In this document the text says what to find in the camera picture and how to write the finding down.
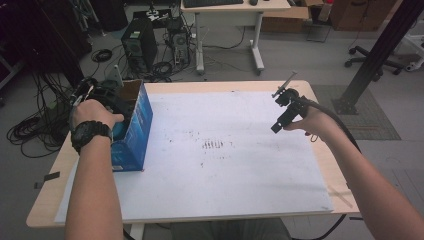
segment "box flap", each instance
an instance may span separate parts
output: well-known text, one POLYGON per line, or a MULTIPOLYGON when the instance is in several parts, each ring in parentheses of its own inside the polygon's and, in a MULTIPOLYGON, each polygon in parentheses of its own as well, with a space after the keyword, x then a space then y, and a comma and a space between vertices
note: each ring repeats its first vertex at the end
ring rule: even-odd
POLYGON ((283 11, 265 12, 264 17, 308 19, 309 12, 307 7, 291 7, 283 11))

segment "floor mat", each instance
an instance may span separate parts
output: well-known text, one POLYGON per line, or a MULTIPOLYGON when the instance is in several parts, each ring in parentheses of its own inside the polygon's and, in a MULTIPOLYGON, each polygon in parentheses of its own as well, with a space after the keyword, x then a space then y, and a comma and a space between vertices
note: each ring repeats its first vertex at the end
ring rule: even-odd
MULTIPOLYGON (((312 85, 318 102, 335 112, 331 99, 338 99, 347 86, 312 85)), ((356 140, 401 140, 371 92, 366 89, 355 105, 358 115, 338 115, 356 140)))

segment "light wood tabletop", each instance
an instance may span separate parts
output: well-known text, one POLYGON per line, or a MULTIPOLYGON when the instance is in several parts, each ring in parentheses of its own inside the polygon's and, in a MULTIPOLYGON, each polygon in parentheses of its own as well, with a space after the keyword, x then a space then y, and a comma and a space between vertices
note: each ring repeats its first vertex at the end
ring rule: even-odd
POLYGON ((242 4, 208 6, 197 8, 186 8, 184 1, 181 1, 181 10, 183 12, 266 12, 266 11, 281 11, 290 8, 286 0, 264 1, 258 0, 256 6, 249 4, 249 0, 244 0, 242 4))
MULTIPOLYGON (((240 81, 240 82, 181 82, 181 83, 147 83, 148 94, 153 93, 207 93, 227 91, 276 91, 283 81, 240 81)), ((301 95, 316 101, 308 82, 292 81, 288 87, 296 89, 301 95)), ((334 156, 321 140, 311 142, 318 166, 327 186, 334 210, 332 214, 359 212, 351 191, 346 185, 334 156)), ((65 186, 78 154, 71 146, 70 136, 66 138, 50 173, 60 172, 60 177, 44 183, 34 206, 27 218, 27 225, 35 228, 60 227, 63 224, 54 221, 63 198, 65 186)))

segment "desk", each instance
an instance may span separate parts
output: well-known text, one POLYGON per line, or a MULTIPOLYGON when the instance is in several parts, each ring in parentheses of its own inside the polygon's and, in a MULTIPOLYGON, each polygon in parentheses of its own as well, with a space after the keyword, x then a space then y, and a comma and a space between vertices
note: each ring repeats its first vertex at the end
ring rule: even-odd
MULTIPOLYGON (((186 82, 186 83, 150 83, 146 89, 151 93, 202 93, 226 91, 273 91, 282 82, 251 81, 251 82, 186 82)), ((306 81, 292 81, 289 85, 307 98, 316 100, 315 95, 306 81)), ((346 181, 327 146, 320 140, 311 143, 314 154, 332 200, 332 213, 359 212, 352 193, 347 188, 346 181)), ((54 222, 57 210, 62 200, 66 182, 76 159, 77 153, 71 146, 69 136, 59 152, 51 173, 60 171, 60 177, 45 182, 34 206, 27 218, 30 227, 60 227, 63 224, 54 222)))
POLYGON ((211 19, 214 23, 219 22, 223 25, 233 26, 255 26, 255 38, 250 40, 253 57, 256 63, 256 69, 258 75, 265 69, 262 62, 261 54, 258 48, 259 34, 261 32, 262 17, 265 11, 282 11, 290 8, 290 5, 286 0, 273 0, 264 1, 259 0, 256 6, 249 4, 249 1, 244 1, 243 4, 224 5, 224 6, 211 6, 211 7, 199 7, 199 8, 185 8, 183 1, 181 1, 181 11, 194 13, 195 24, 196 24, 196 70, 200 75, 205 73, 205 67, 203 64, 203 49, 202 39, 200 36, 200 25, 202 21, 200 16, 208 17, 214 16, 211 19))

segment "black pole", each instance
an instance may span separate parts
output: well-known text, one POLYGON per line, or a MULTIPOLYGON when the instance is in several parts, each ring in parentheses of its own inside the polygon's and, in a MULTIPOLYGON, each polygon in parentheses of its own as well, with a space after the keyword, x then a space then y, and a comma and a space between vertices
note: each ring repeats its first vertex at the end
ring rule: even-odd
POLYGON ((355 114, 355 104, 383 66, 391 52, 400 43, 424 9, 422 0, 403 0, 392 20, 386 26, 366 60, 340 99, 333 100, 338 114, 355 114))

